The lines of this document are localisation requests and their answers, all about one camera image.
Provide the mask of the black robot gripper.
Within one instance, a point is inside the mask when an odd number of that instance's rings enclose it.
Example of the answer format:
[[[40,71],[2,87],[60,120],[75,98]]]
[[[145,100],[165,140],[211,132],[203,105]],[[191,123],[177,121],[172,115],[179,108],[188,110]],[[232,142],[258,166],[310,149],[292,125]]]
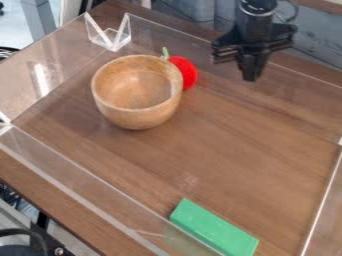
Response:
[[[256,36],[258,31],[244,34],[238,25],[234,25],[231,30],[211,42],[212,62],[219,64],[236,60],[243,79],[252,82],[262,75],[271,52],[292,46],[296,32],[295,25],[272,23],[266,36],[260,37]],[[255,53],[255,58],[244,53]]]

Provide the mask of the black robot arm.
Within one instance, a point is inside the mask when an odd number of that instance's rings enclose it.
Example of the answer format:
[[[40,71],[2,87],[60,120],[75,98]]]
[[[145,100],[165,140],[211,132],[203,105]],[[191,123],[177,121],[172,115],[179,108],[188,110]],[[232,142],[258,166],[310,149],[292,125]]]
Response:
[[[294,44],[298,27],[274,21],[278,0],[236,0],[230,31],[211,42],[212,61],[235,61],[244,81],[255,82],[270,55]]]

